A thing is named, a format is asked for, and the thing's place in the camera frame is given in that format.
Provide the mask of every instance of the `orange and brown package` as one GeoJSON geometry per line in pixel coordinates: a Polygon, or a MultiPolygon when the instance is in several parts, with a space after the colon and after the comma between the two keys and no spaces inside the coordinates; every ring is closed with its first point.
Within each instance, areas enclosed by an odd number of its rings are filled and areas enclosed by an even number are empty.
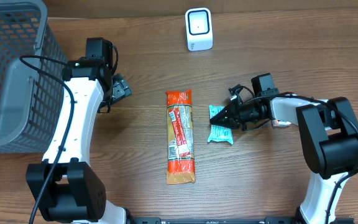
{"type": "Polygon", "coordinates": [[[167,184],[196,182],[191,90],[167,91],[167,184]]]}

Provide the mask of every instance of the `wooden tabletop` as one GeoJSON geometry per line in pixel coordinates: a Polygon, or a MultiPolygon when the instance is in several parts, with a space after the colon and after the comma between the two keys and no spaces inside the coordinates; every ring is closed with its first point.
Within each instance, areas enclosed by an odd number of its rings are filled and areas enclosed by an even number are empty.
{"type": "MultiPolygon", "coordinates": [[[[87,37],[118,47],[118,72],[133,95],[98,114],[91,166],[107,198],[135,216],[264,218],[292,216],[310,170],[298,128],[234,131],[234,144],[207,143],[209,105],[227,89],[270,72],[280,91],[347,97],[358,119],[358,8],[215,14],[214,46],[189,52],[183,16],[51,22],[69,59],[87,37]],[[166,90],[193,90],[196,183],[167,185],[166,90]]],[[[0,154],[0,223],[25,223],[34,199],[25,182],[41,154],[0,154]]],[[[336,211],[358,223],[358,175],[336,211]]],[[[44,223],[38,213],[36,223],[44,223]]]]}

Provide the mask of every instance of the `plastic basket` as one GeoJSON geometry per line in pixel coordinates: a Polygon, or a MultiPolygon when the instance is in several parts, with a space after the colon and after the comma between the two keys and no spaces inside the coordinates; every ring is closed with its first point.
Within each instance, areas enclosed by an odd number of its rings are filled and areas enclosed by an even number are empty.
{"type": "MultiPolygon", "coordinates": [[[[0,152],[45,152],[55,132],[63,88],[19,61],[33,54],[67,61],[47,25],[45,4],[0,1],[0,152]]],[[[26,61],[61,78],[62,65],[26,61]]]]}

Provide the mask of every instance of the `teal packet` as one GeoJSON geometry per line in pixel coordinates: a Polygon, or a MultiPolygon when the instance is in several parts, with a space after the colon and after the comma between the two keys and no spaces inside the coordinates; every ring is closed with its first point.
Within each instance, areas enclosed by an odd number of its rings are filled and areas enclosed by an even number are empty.
{"type": "MultiPolygon", "coordinates": [[[[224,106],[209,106],[209,118],[212,118],[223,110],[224,106]]],[[[211,125],[211,133],[209,134],[207,142],[216,141],[227,141],[233,144],[233,135],[230,128],[225,128],[218,125],[211,125]]]]}

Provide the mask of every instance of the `snack package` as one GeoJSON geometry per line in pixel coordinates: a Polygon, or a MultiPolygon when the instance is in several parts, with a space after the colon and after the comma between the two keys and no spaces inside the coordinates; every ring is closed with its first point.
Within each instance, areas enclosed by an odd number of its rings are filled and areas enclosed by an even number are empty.
{"type": "MultiPolygon", "coordinates": [[[[221,110],[223,110],[224,106],[209,106],[209,118],[217,115],[221,110]]],[[[233,135],[231,133],[230,128],[225,128],[218,125],[211,125],[211,134],[209,134],[207,142],[210,141],[227,141],[230,144],[233,144],[233,135]]]]}
{"type": "Polygon", "coordinates": [[[167,184],[196,182],[191,90],[167,91],[167,184]]]}

